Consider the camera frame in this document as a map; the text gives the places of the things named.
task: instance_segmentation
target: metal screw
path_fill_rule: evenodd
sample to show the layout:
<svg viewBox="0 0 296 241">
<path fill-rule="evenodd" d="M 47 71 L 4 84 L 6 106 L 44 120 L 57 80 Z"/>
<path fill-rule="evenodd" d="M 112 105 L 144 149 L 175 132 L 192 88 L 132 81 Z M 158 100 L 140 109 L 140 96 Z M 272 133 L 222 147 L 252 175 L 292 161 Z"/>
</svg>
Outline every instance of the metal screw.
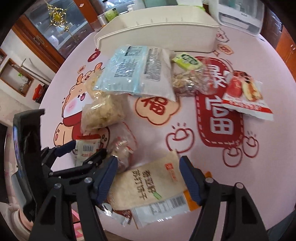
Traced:
<svg viewBox="0 0 296 241">
<path fill-rule="evenodd" d="M 56 183 L 56 184 L 54 185 L 54 188 L 55 188 L 55 189 L 59 189 L 59 188 L 61 188 L 61 186 L 62 186 L 62 185 L 61 185 L 60 183 Z"/>
<path fill-rule="evenodd" d="M 91 183 L 92 182 L 92 178 L 91 177 L 87 177 L 84 179 L 85 183 Z"/>
<path fill-rule="evenodd" d="M 213 183 L 213 182 L 214 182 L 214 179 L 211 178 L 211 177 L 207 177 L 207 178 L 205 179 L 205 181 L 206 181 L 207 183 Z"/>
<path fill-rule="evenodd" d="M 237 183 L 236 186 L 239 189 L 243 189 L 244 188 L 244 185 L 242 183 Z"/>
</svg>

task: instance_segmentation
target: round table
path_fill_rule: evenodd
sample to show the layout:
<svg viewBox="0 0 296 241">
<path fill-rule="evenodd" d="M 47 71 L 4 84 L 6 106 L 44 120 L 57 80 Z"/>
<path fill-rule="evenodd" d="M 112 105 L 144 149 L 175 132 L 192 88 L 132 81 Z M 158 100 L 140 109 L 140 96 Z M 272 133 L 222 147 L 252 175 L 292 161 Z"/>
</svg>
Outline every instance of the round table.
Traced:
<svg viewBox="0 0 296 241">
<path fill-rule="evenodd" d="M 40 108 L 41 145 L 62 145 L 80 133 L 82 107 L 91 103 L 83 82 L 107 57 L 100 54 L 90 34 L 70 54 L 50 84 Z M 156 160 L 164 151 L 177 149 L 204 173 L 226 185 L 242 182 L 249 191 L 266 229 L 293 210 L 296 201 L 296 83 L 285 63 L 262 37 L 221 27 L 214 52 L 209 56 L 218 92 L 212 96 L 181 97 L 178 102 L 161 98 L 129 96 L 125 123 L 137 139 L 134 165 Z M 245 71 L 263 82 L 263 96 L 274 113 L 274 121 L 225 110 L 221 97 L 226 83 L 223 71 Z M 114 138 L 112 128 L 100 129 L 101 146 Z M 72 153 L 58 158 L 54 171 L 74 166 Z M 135 224 L 121 226 L 100 215 L 103 228 L 130 240 L 188 240 L 200 209 L 174 216 L 137 230 Z M 219 217 L 216 239 L 223 228 Z"/>
</svg>

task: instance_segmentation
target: white plastic basket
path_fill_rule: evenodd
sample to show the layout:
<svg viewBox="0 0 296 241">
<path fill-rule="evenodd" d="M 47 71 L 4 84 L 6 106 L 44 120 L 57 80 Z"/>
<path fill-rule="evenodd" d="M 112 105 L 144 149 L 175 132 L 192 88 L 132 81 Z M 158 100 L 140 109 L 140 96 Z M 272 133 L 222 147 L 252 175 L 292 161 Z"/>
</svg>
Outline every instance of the white plastic basket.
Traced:
<svg viewBox="0 0 296 241">
<path fill-rule="evenodd" d="M 152 7 L 117 16 L 94 37 L 94 41 L 109 57 L 122 45 L 209 53 L 215 49 L 218 29 L 219 24 L 198 7 Z"/>
</svg>

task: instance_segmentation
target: green snack label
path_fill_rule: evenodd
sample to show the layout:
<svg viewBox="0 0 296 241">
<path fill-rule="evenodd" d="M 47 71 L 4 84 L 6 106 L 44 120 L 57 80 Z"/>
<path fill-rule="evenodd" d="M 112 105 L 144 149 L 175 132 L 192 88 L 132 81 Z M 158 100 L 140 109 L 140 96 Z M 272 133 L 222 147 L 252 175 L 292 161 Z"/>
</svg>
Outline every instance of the green snack label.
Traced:
<svg viewBox="0 0 296 241">
<path fill-rule="evenodd" d="M 158 200 L 161 199 L 161 196 L 157 192 L 154 192 L 153 193 L 153 196 L 156 197 Z"/>
<path fill-rule="evenodd" d="M 195 70 L 202 66 L 202 63 L 187 53 L 182 53 L 173 58 L 173 61 L 184 70 Z"/>
</svg>

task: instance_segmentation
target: glass cabinet door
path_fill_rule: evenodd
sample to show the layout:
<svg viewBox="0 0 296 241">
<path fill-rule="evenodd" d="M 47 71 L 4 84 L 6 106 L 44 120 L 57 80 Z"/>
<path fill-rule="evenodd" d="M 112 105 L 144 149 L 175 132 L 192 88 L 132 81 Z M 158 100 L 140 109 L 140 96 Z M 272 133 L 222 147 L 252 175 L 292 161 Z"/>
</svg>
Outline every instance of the glass cabinet door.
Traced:
<svg viewBox="0 0 296 241">
<path fill-rule="evenodd" d="M 93 32 L 73 0 L 38 0 L 25 15 L 65 59 Z"/>
</svg>

